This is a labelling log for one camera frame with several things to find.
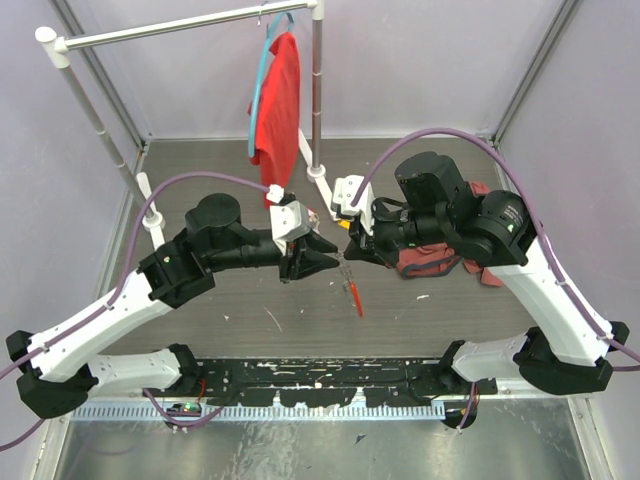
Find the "key with yellow tag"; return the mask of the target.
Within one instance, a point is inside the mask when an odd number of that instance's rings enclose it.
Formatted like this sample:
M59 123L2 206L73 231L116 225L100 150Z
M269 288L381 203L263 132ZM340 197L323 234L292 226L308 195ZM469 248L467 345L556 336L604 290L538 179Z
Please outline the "key with yellow tag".
M345 230L348 230L350 228L351 223L347 220L340 219L337 221L337 225Z

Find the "keyring with red tag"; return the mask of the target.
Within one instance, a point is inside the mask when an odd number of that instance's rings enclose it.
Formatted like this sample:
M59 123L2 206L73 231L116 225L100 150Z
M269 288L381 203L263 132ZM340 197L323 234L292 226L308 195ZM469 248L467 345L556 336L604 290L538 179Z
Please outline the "keyring with red tag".
M363 318L364 317L363 305L361 302L357 285L355 283L352 270L347 260L345 259L344 255L341 252L337 252L335 256L339 263L338 269L343 277L344 291L350 301L350 304L355 309L358 317Z

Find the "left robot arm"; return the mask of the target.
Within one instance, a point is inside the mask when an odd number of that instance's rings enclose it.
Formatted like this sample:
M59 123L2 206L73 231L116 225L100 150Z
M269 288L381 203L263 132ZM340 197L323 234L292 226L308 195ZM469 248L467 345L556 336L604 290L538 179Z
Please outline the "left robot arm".
M16 331L6 345L19 362L22 402L39 418L69 413L94 396L145 389L188 396L201 369L188 346L147 354L105 354L137 327L212 290L218 272L275 267L283 283L338 267L338 248L317 232L314 214L294 198L270 209L271 226L250 230L231 195L206 196L185 228L142 259L122 286L38 334Z

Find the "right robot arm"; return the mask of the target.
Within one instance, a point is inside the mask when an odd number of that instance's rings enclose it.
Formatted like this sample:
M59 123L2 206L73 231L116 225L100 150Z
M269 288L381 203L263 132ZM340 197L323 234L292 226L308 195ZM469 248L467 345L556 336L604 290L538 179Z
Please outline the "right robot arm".
M435 152L406 159L394 176L401 201L375 196L358 175L336 180L332 207L351 222L345 257L407 268L403 252L443 244L500 280L535 322L504 340L452 342L437 365L442 388L459 394L473 382L522 378L553 395L605 390L614 373L608 342L626 342L629 329L599 314L602 331L589 327L567 295L571 282L554 277L523 199L474 193L454 160Z

